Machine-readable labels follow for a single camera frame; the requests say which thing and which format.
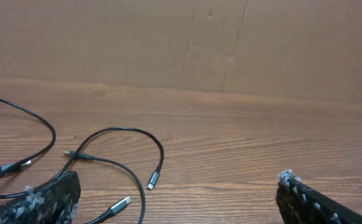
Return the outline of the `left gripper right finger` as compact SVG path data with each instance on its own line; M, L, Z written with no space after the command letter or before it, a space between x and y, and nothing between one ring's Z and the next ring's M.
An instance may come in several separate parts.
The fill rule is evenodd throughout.
M292 170L280 173L275 201L285 224L362 224L362 215L303 184Z

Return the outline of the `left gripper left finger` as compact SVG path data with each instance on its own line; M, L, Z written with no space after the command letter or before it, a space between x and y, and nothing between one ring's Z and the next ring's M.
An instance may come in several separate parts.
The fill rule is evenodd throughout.
M80 181L74 171L0 205L0 224L69 224L79 206Z

